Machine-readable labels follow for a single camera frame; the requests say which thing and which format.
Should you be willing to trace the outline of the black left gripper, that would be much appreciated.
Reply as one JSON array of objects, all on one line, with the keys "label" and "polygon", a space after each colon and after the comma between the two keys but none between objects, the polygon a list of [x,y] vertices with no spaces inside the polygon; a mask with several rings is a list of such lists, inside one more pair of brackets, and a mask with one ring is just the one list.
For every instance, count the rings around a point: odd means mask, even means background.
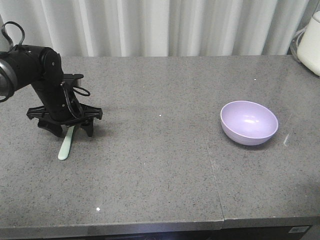
[{"label": "black left gripper", "polygon": [[37,126],[49,131],[56,137],[63,137],[61,125],[72,126],[81,124],[88,137],[94,133],[93,119],[102,119],[101,108],[79,103],[75,93],[84,91],[85,97],[90,96],[90,92],[78,86],[78,80],[82,79],[82,74],[63,74],[58,80],[50,81],[40,79],[31,84],[39,97],[42,106],[29,108],[27,117],[37,118],[41,121]]}]

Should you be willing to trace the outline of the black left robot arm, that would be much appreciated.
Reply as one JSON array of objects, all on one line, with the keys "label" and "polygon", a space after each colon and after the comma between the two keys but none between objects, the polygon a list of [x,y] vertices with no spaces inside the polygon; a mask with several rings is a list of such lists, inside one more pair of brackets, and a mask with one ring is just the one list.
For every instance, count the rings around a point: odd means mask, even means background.
[{"label": "black left robot arm", "polygon": [[93,136],[94,119],[102,119],[101,108],[79,103],[76,94],[90,92],[78,85],[83,74],[64,73],[59,53],[50,47],[14,46],[0,55],[0,101],[31,85],[42,106],[29,108],[27,117],[38,119],[38,127],[61,137],[63,126],[79,125]]}]

